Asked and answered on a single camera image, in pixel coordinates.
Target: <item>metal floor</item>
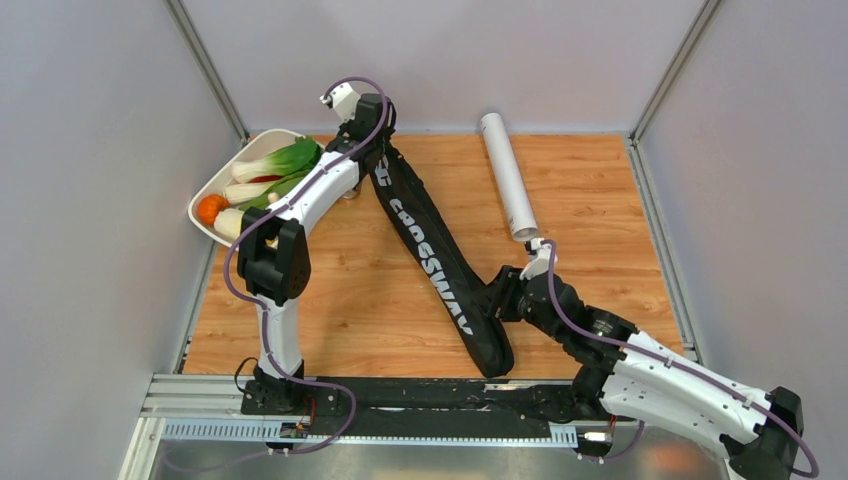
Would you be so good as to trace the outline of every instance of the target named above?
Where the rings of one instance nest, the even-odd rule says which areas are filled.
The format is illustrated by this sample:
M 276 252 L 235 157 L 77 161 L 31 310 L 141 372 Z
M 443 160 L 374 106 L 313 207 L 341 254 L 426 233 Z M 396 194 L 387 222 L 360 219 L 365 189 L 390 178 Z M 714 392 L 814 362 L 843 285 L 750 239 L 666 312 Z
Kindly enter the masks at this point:
M 635 428 L 619 426 L 616 448 L 624 448 Z M 418 447 L 332 445 L 285 458 L 262 457 L 205 474 L 185 474 L 161 464 L 162 452 L 181 467 L 219 465 L 263 450 L 248 442 L 162 442 L 151 479 L 344 479 L 344 480 L 716 480 L 727 478 L 724 463 L 697 445 L 664 430 L 648 428 L 628 457 L 606 465 L 577 460 L 573 452 L 551 448 Z

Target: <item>white tray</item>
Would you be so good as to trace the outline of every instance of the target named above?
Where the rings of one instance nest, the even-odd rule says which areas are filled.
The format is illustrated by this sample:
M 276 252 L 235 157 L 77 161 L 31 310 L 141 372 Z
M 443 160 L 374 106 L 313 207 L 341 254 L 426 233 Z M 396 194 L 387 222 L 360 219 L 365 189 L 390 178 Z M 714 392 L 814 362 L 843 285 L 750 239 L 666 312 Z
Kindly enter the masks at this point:
M 188 206 L 188 217 L 195 225 L 197 225 L 197 228 L 199 228 L 200 231 L 209 235 L 212 240 L 215 240 L 221 245 L 226 245 L 227 247 L 232 245 L 235 238 L 225 237 L 218 233 L 218 231 L 214 228 L 204 225 L 197 219 L 197 215 L 195 215 L 195 212 L 197 211 L 197 204 L 200 203 L 200 201 L 207 195 L 212 195 L 213 193 L 221 195 L 221 192 L 224 191 L 224 187 L 236 183 L 230 175 L 230 165 L 233 162 L 258 160 L 275 150 L 293 144 L 295 138 L 302 136 L 303 135 L 300 133 L 295 133 L 291 130 L 284 130 L 282 128 L 268 130 L 257 135 L 256 138 L 245 145 L 245 147 L 242 148 L 236 156 L 230 159 L 230 161 L 224 165 L 224 168 L 219 170 L 218 173 L 212 177 L 212 180 L 209 180 L 209 182 L 201 188 L 199 192 L 197 192 L 197 195 L 191 199 L 191 203 L 189 203 Z

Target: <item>white wall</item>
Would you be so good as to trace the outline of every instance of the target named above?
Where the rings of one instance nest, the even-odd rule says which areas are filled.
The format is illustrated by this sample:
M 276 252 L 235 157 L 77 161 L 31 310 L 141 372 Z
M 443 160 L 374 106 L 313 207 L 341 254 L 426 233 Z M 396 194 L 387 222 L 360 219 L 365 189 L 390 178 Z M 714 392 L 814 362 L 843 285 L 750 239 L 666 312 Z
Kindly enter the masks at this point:
M 848 478 L 846 20 L 725 2 L 644 142 L 707 365 L 801 394 L 824 479 Z
M 162 2 L 0 2 L 0 65 L 0 476 L 115 478 L 236 139 Z
M 701 0 L 186 0 L 251 130 L 332 130 L 334 80 L 373 78 L 402 131 L 636 124 Z

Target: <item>red pepper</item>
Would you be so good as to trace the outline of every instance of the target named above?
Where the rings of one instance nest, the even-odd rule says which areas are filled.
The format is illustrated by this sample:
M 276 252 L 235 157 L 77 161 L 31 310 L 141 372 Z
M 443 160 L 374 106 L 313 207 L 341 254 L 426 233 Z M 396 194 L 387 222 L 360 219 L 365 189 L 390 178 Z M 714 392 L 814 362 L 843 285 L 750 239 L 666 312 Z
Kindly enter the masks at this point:
M 276 182 L 277 180 L 283 178 L 280 175 L 264 175 L 262 177 L 256 177 L 253 180 L 247 183 L 262 183 L 262 182 Z

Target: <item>wooden surface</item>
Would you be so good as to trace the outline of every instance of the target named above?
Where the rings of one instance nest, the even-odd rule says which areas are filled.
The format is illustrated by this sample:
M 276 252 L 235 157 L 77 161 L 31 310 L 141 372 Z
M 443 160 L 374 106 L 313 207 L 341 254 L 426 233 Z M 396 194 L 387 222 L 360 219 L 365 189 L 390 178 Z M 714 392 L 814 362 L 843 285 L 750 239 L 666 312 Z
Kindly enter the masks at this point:
M 680 337 L 617 136 L 516 136 L 541 234 L 557 240 L 557 273 L 587 303 L 636 323 L 680 352 Z M 523 266 L 506 227 L 483 140 L 397 135 L 471 266 L 491 280 Z M 301 297 L 308 375 L 480 377 L 439 297 L 380 208 L 370 179 L 340 200 L 309 238 L 312 278 Z M 254 306 L 233 297 L 219 249 L 185 373 L 233 373 L 259 352 Z M 573 378 L 579 365 L 526 323 L 508 323 L 513 378 Z

